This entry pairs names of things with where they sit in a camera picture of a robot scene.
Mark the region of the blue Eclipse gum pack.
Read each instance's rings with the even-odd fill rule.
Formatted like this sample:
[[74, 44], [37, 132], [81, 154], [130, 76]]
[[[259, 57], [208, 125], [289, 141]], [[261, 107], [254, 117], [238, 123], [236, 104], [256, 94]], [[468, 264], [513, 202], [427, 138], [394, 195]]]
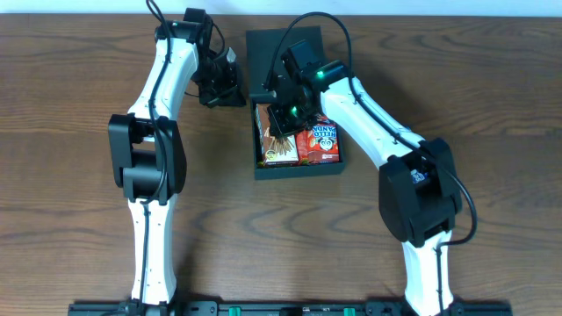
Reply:
[[428, 174], [423, 173], [417, 169], [413, 169], [411, 171], [411, 177], [412, 177], [413, 184], [418, 184], [424, 182], [427, 179]]

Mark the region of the red snack bag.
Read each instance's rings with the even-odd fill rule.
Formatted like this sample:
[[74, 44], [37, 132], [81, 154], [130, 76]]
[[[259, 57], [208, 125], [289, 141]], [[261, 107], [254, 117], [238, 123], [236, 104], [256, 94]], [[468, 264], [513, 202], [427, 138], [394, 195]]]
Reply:
[[295, 136], [299, 165], [308, 164], [308, 131], [304, 130]]

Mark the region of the brown Pocky box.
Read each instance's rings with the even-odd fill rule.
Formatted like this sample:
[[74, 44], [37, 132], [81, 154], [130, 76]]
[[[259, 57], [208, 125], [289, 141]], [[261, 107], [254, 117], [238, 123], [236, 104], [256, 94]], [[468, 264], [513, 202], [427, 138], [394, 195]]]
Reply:
[[271, 133], [271, 124], [267, 107], [269, 104], [257, 104], [255, 122], [260, 140], [260, 153], [263, 166], [293, 165], [299, 162], [298, 149], [293, 136], [278, 138]]

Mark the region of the red Hello Panda box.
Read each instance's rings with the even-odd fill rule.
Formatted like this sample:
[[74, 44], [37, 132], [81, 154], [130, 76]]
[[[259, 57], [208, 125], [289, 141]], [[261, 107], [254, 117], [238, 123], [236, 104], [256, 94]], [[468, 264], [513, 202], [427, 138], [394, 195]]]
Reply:
[[308, 163], [339, 162], [340, 151], [335, 123], [322, 115], [317, 119], [317, 123], [305, 131]]

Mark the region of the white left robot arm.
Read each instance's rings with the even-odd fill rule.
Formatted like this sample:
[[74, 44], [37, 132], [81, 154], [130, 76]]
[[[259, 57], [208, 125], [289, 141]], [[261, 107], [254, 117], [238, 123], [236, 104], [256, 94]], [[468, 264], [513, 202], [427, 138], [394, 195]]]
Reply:
[[155, 1], [146, 5], [159, 23], [155, 60], [137, 100], [108, 123], [114, 181], [128, 203], [135, 246], [131, 297], [115, 315], [174, 312], [172, 226], [187, 171], [177, 117], [189, 84], [205, 107], [246, 104], [236, 54], [227, 46], [211, 49], [219, 27], [206, 11], [189, 8], [183, 19], [169, 20]]

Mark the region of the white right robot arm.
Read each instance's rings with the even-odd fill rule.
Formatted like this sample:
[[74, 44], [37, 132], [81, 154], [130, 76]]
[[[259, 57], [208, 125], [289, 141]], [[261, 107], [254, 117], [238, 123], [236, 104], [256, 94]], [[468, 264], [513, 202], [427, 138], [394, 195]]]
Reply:
[[378, 208], [400, 241], [405, 299], [418, 315], [441, 315], [453, 302], [446, 242], [462, 209], [450, 147], [427, 141], [392, 118], [341, 61], [324, 62], [302, 40], [281, 60], [290, 84], [268, 109], [274, 137], [317, 131], [321, 116], [341, 127], [378, 169]]

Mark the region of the black gift box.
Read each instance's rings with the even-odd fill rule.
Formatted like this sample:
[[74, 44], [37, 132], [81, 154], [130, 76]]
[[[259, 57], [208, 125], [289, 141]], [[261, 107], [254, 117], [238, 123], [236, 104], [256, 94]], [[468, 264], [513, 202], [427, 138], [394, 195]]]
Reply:
[[254, 171], [256, 180], [338, 175], [343, 172], [346, 166], [346, 158], [343, 149], [340, 150], [340, 160], [338, 162], [299, 166], [275, 165], [271, 167], [264, 167], [259, 164], [263, 160], [263, 154], [260, 135], [256, 124], [255, 109], [257, 104], [267, 104], [275, 100], [275, 98], [263, 88], [272, 56], [276, 47], [280, 48], [278, 53], [283, 54], [289, 46], [302, 40], [309, 43], [318, 58], [322, 60], [326, 58], [319, 26], [294, 27], [290, 31], [286, 31], [285, 29], [269, 29], [246, 32], [249, 72], [249, 109], [253, 130]]

